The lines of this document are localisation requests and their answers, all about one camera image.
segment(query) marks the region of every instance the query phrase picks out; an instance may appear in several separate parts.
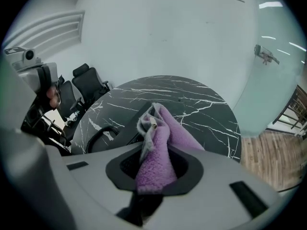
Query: chair headrest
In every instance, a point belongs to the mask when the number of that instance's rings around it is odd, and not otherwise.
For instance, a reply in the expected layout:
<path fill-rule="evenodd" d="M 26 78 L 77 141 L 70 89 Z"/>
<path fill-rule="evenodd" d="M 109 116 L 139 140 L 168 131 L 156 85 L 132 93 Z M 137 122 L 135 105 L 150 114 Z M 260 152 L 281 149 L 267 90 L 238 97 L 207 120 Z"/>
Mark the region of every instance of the chair headrest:
<path fill-rule="evenodd" d="M 76 68 L 75 70 L 72 71 L 72 74 L 74 77 L 78 77 L 81 74 L 85 73 L 90 67 L 85 63 L 82 66 Z"/>
<path fill-rule="evenodd" d="M 65 79 L 63 78 L 62 75 L 59 77 L 59 82 L 60 82 L 60 84 L 63 84 L 65 82 Z"/>

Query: black cable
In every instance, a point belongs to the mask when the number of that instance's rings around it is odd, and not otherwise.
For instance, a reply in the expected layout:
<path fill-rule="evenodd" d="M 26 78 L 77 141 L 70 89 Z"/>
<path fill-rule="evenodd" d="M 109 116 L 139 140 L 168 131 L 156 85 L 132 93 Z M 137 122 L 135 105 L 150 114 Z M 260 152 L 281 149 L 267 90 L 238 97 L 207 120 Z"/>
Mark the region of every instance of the black cable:
<path fill-rule="evenodd" d="M 115 133 L 115 135 L 119 134 L 119 131 L 114 127 L 114 126 L 106 126 L 102 129 L 100 129 L 96 134 L 94 134 L 92 136 L 92 138 L 90 138 L 90 140 L 87 142 L 86 148 L 85 148 L 85 153 L 91 153 L 92 152 L 92 148 L 93 148 L 93 144 L 95 143 L 95 141 L 97 141 L 97 139 L 99 137 L 102 136 L 103 132 L 105 131 L 112 131 Z"/>

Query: purple towel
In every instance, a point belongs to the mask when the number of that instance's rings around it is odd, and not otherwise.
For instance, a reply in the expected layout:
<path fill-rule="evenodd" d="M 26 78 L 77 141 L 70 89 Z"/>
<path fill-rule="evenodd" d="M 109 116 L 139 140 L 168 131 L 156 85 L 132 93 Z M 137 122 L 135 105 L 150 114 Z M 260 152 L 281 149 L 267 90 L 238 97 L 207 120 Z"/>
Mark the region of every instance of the purple towel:
<path fill-rule="evenodd" d="M 161 104 L 152 107 L 139 119 L 137 129 L 144 137 L 140 158 L 141 167 L 135 178 L 139 194 L 158 194 L 163 187 L 176 181 L 177 177 L 170 161 L 167 143 L 184 147 L 204 148 L 178 123 Z"/>

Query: wooden floor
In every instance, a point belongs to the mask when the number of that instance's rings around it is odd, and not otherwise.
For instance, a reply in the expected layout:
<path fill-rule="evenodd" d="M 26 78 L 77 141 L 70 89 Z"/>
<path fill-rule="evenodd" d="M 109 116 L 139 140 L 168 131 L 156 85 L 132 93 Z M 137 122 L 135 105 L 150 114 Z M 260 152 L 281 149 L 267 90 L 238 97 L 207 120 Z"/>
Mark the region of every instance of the wooden floor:
<path fill-rule="evenodd" d="M 257 138 L 242 138 L 241 164 L 276 191 L 297 185 L 307 161 L 307 140 L 264 131 Z"/>

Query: black marble table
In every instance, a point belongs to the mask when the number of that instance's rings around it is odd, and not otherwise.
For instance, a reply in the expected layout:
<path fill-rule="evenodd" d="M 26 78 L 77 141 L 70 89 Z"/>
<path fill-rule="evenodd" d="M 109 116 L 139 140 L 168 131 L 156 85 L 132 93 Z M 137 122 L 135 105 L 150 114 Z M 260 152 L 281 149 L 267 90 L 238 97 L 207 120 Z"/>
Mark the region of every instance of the black marble table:
<path fill-rule="evenodd" d="M 169 75 L 136 79 L 102 96 L 82 117 L 71 141 L 71 152 L 84 153 L 89 139 L 105 126 L 120 131 L 148 101 L 164 105 L 205 150 L 240 161 L 240 130 L 228 104 L 197 81 Z M 113 136 L 104 132 L 106 146 Z"/>

